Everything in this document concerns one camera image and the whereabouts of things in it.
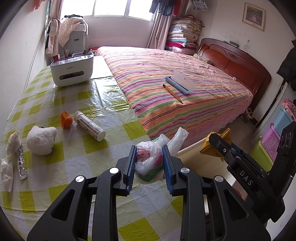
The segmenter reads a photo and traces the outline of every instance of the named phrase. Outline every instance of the window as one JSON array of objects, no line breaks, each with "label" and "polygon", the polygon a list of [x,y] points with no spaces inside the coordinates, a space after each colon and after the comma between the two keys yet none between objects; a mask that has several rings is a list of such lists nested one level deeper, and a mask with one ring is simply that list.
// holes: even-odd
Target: window
[{"label": "window", "polygon": [[152,0],[64,0],[61,16],[81,15],[125,16],[154,21],[155,14],[150,13]]}]

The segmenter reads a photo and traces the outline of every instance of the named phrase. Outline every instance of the yellow packet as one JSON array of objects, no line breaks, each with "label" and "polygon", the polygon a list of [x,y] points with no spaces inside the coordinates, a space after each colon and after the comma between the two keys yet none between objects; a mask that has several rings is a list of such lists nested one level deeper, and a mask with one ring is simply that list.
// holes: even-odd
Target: yellow packet
[{"label": "yellow packet", "polygon": [[[223,155],[218,152],[209,142],[209,137],[211,134],[216,133],[216,132],[211,132],[210,134],[208,134],[208,136],[205,139],[205,143],[203,148],[200,150],[201,154],[206,154],[209,156],[216,156],[216,157],[220,157],[221,161],[224,161],[224,157]],[[224,139],[228,144],[231,145],[231,129],[227,128],[222,134],[216,133],[217,135],[219,135],[222,139]]]}]

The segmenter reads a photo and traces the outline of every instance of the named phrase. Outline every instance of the wooden headboard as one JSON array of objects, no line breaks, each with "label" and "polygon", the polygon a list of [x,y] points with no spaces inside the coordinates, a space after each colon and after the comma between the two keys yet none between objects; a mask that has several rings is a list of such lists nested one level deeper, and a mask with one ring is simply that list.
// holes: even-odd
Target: wooden headboard
[{"label": "wooden headboard", "polygon": [[216,39],[202,39],[198,54],[252,92],[254,98],[249,107],[254,111],[271,81],[267,69],[246,52]]}]

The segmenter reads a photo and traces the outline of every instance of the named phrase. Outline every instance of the checkered tablecloth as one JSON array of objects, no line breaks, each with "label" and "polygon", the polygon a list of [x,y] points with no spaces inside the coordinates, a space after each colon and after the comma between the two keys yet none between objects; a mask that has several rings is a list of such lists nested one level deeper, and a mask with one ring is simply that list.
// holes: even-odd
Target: checkered tablecloth
[{"label": "checkered tablecloth", "polygon": [[[61,128],[62,111],[73,115],[77,110],[106,131],[103,141],[96,141],[75,122],[70,129]],[[34,125],[57,128],[51,154],[38,156],[28,150],[26,137]],[[0,147],[2,158],[6,156],[8,138],[16,129],[24,144],[28,177],[19,179],[14,162],[13,189],[9,193],[0,185],[0,205],[24,239],[76,176],[98,176],[115,166],[119,158],[128,156],[131,145],[150,140],[101,56],[94,59],[94,72],[88,83],[58,88],[49,67],[36,75],[8,119]],[[117,214],[120,240],[180,239],[182,198],[171,197],[165,182],[134,182],[128,197],[117,198]]]}]

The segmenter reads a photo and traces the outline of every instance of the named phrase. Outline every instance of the pencil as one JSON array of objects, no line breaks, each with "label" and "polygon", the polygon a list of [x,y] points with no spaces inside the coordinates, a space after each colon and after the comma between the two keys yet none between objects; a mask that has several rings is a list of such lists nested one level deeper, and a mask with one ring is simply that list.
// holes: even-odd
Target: pencil
[{"label": "pencil", "polygon": [[172,92],[165,84],[163,84],[163,87],[172,95],[174,96],[180,103],[183,104],[183,102],[181,101],[181,99],[174,93]]}]

